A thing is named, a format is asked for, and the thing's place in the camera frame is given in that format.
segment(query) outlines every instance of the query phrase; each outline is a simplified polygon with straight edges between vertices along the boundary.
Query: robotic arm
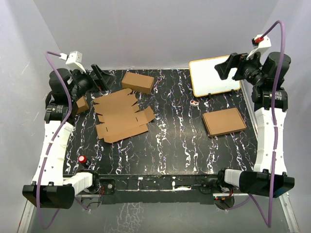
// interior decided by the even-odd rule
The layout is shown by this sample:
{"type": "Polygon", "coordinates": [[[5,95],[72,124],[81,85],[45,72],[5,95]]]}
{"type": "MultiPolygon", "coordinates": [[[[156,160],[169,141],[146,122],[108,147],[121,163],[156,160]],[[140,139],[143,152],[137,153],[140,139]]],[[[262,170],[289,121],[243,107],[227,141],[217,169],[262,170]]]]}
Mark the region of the robotic arm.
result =
{"type": "MultiPolygon", "coordinates": [[[[256,163],[253,171],[222,169],[218,173],[218,182],[220,186],[228,188],[232,188],[232,186],[237,187],[243,193],[268,197],[274,143],[274,124],[271,111],[272,87],[276,68],[279,65],[280,53],[271,52],[262,66],[260,55],[271,46],[270,40],[267,36],[261,38],[261,35],[257,35],[252,42],[255,49],[249,54],[232,53],[224,63],[216,65],[215,69],[220,78],[225,80],[228,78],[230,70],[236,67],[237,71],[232,79],[236,81],[246,79],[253,85],[252,101],[258,125],[256,163]]],[[[284,82],[284,75],[290,63],[290,57],[285,54],[283,64],[280,64],[282,67],[276,89],[275,113],[278,139],[274,175],[274,198],[279,197],[294,187],[294,178],[287,176],[283,156],[283,125],[288,108],[288,99],[287,92],[281,85],[284,82]]]]}
{"type": "Polygon", "coordinates": [[[69,55],[60,54],[60,59],[66,61],[70,71],[64,68],[57,69],[69,91],[72,112],[66,123],[61,127],[57,137],[52,141],[53,135],[60,127],[61,122],[69,111],[66,93],[58,80],[56,73],[50,73],[50,87],[52,91],[46,99],[45,137],[37,171],[31,185],[24,185],[23,196],[36,206],[36,189],[39,175],[44,165],[43,176],[40,184],[40,206],[42,208],[63,208],[72,206],[74,197],[84,189],[93,192],[98,190],[98,174],[93,170],[82,170],[71,178],[64,180],[63,166],[66,156],[68,139],[73,131],[74,118],[77,113],[77,100],[87,91],[108,90],[114,81],[114,76],[100,70],[97,65],[92,65],[93,71],[84,69],[81,65],[82,54],[74,51],[69,55]],[[48,145],[53,146],[46,155],[48,145]]]}

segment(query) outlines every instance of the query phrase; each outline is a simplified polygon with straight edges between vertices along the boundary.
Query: white wall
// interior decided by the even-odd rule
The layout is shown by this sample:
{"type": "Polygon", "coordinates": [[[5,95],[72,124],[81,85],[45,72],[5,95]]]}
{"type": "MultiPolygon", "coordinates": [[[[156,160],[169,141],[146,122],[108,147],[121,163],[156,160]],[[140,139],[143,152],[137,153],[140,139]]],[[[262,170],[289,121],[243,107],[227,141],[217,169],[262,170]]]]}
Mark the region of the white wall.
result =
{"type": "Polygon", "coordinates": [[[59,48],[102,68],[188,67],[245,52],[277,0],[34,0],[59,48]]]}
{"type": "Polygon", "coordinates": [[[43,143],[51,71],[44,51],[59,49],[32,0],[0,0],[0,6],[0,232],[11,233],[43,143]]]}
{"type": "MultiPolygon", "coordinates": [[[[282,19],[286,28],[285,53],[292,59],[283,87],[289,96],[289,109],[284,123],[284,158],[288,175],[295,177],[290,201],[302,233],[310,232],[311,222],[311,2],[279,0],[262,32],[282,19]]],[[[269,33],[272,47],[268,53],[280,50],[280,28],[269,33]]]]}

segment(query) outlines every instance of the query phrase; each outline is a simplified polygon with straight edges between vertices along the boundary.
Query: marble tabletop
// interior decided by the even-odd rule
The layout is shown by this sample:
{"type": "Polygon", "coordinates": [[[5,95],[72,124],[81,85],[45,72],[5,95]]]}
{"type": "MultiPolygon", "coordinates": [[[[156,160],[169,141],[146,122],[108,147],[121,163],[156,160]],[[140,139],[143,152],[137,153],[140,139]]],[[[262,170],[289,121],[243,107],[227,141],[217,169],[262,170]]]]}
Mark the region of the marble tabletop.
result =
{"type": "Polygon", "coordinates": [[[64,174],[72,175],[82,169],[78,163],[81,154],[92,161],[90,169],[99,174],[191,175],[215,174],[223,167],[253,168],[257,140],[242,90],[213,95],[211,99],[196,98],[188,69],[128,70],[155,78],[150,95],[136,93],[140,109],[151,106],[155,119],[148,124],[146,133],[112,144],[99,140],[93,99],[121,90],[126,71],[109,71],[116,76],[111,89],[86,95],[90,109],[76,116],[64,174]],[[199,106],[191,106],[191,100],[200,101],[199,106]],[[202,114],[233,107],[238,108],[247,129],[208,138],[202,114]]]}

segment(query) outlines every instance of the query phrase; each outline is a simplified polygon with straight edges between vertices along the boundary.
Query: cardboard box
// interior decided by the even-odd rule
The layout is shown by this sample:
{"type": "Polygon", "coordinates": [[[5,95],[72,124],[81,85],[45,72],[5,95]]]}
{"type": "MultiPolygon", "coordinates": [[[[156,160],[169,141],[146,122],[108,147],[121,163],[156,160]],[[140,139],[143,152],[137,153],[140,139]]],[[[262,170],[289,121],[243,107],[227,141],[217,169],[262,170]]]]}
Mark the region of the cardboard box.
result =
{"type": "Polygon", "coordinates": [[[78,106],[77,114],[85,112],[86,110],[89,109],[89,106],[84,96],[78,99],[77,106],[78,106]]]}
{"type": "Polygon", "coordinates": [[[210,137],[246,129],[246,124],[237,108],[204,113],[202,118],[210,137]]]}
{"type": "Polygon", "coordinates": [[[138,91],[150,94],[155,84],[154,77],[126,72],[122,80],[122,88],[130,88],[133,91],[138,91]]]}
{"type": "Polygon", "coordinates": [[[147,123],[155,118],[151,107],[139,111],[135,95],[127,88],[94,99],[95,112],[102,124],[96,125],[99,139],[113,143],[148,131],[147,123]]]}

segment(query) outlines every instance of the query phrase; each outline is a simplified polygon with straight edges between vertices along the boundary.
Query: whiteboard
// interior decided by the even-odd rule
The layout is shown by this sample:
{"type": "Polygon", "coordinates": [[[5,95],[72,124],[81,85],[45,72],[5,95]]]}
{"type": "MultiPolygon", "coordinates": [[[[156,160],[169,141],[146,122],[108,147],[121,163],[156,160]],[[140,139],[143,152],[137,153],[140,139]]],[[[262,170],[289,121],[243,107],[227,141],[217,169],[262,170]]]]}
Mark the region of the whiteboard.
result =
{"type": "Polygon", "coordinates": [[[225,62],[229,56],[208,58],[189,62],[193,94],[196,97],[218,94],[227,91],[238,90],[240,81],[232,80],[236,68],[232,68],[226,80],[221,80],[215,65],[225,62]]]}

